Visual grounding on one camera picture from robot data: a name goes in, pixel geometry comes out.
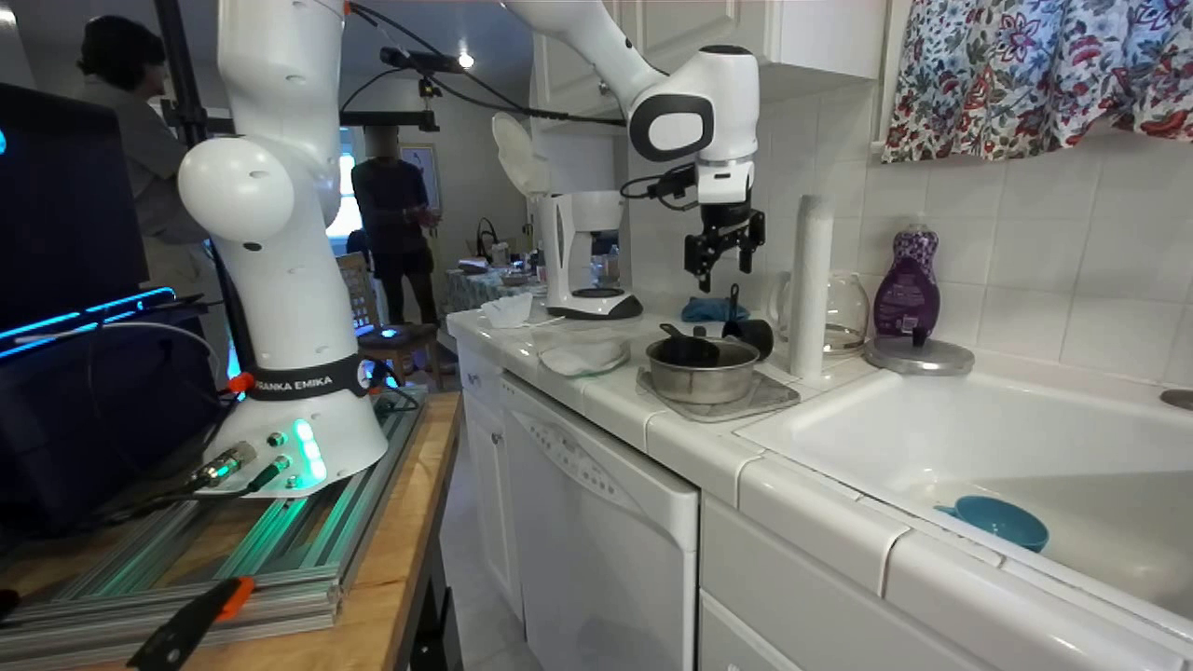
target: metal pot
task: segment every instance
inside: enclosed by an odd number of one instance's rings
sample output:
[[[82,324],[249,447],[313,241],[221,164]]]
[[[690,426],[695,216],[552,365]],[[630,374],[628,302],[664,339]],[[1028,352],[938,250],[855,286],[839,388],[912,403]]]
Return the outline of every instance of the metal pot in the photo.
[[[744,397],[761,356],[737,339],[722,339],[722,344],[703,339],[703,344],[715,347],[712,365],[661,357],[661,356],[676,352],[667,339],[644,347],[649,382],[654,382],[657,397],[664,397],[672,403],[690,403],[690,405],[721,405],[721,403]]]

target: paper towel roll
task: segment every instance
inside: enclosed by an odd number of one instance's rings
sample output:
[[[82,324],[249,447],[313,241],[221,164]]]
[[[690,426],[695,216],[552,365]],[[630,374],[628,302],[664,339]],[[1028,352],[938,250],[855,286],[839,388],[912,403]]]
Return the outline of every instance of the paper towel roll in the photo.
[[[794,216],[794,291],[790,291],[790,378],[822,382],[824,313],[830,280],[830,210],[805,193]]]

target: white tile countertop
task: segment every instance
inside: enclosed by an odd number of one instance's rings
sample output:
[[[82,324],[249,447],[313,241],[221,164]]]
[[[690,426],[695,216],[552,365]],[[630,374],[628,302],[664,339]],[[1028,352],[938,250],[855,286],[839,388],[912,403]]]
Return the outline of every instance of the white tile countertop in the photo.
[[[701,495],[735,508],[742,520],[758,522],[787,544],[797,544],[805,557],[830,568],[850,585],[865,588],[875,600],[891,600],[923,625],[933,625],[933,619],[923,616],[927,600],[922,600],[922,588],[933,585],[912,585],[922,577],[910,574],[927,570],[927,577],[948,577],[952,570],[943,562],[958,562],[958,570],[986,574],[972,585],[992,582],[997,588],[1002,588],[1002,611],[1013,611],[1010,600],[1034,604],[1037,595],[1039,604],[1058,604],[1058,611],[1044,608],[1046,619],[1025,619],[1037,625],[1039,644],[1076,644],[1076,652],[1061,652],[1074,669],[1081,669],[1081,660],[1101,649],[1096,643],[1107,636],[1107,621],[1111,630],[1128,630],[1128,636],[1122,636],[1128,660],[1147,660],[1147,669],[1182,669],[1184,660],[1193,660],[1193,625],[1176,611],[1061,570],[1044,557],[1005,547],[987,533],[958,528],[943,515],[912,512],[906,508],[906,501],[891,501],[884,488],[868,488],[865,482],[805,462],[797,451],[774,447],[769,439],[748,439],[758,426],[769,426],[774,418],[830,418],[839,405],[836,399],[865,399],[868,388],[886,388],[891,374],[875,374],[860,357],[830,357],[829,384],[797,388],[797,405],[769,418],[701,426],[672,410],[641,378],[644,347],[664,339],[661,321],[664,316],[532,316],[527,328],[493,328],[482,313],[450,313],[447,332],[457,339],[457,352],[472,352],[485,362],[497,362],[502,374],[527,382],[542,397],[552,397],[554,403],[638,447],[654,462],[676,470],[690,486],[699,486]],[[630,362],[605,378],[554,378],[537,362],[537,347],[554,339],[628,339]],[[794,382],[774,365],[761,365],[761,374],[794,388]],[[1122,388],[1096,393],[1126,403],[1143,399],[1143,393]],[[1066,608],[1081,619],[1089,616],[1092,625],[1084,625],[1084,633],[1071,633],[1061,616]]]

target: person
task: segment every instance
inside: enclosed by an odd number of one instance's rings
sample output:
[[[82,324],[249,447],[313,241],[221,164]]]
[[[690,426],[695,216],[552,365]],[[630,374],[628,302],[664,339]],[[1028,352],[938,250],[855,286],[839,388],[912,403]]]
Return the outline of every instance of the person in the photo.
[[[204,302],[201,332],[211,378],[225,384],[229,313],[221,275],[204,232],[190,220],[174,185],[185,147],[154,112],[154,98],[168,81],[164,45],[141,24],[100,15],[85,24],[78,72],[85,75],[85,100],[116,112],[150,282],[168,282],[179,298],[196,293]]]
[[[398,127],[368,122],[365,136],[374,141],[374,160],[351,172],[351,185],[374,250],[374,272],[389,298],[389,321],[401,324],[401,280],[410,280],[419,316],[434,328],[440,324],[440,313],[426,229],[440,216],[429,210],[420,172],[398,160]]]

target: dishwasher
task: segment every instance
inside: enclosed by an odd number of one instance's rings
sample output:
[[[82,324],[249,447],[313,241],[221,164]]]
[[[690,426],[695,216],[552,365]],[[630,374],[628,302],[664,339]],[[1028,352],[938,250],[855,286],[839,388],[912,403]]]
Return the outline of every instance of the dishwasher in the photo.
[[[544,671],[695,671],[699,488],[502,378],[527,644]]]

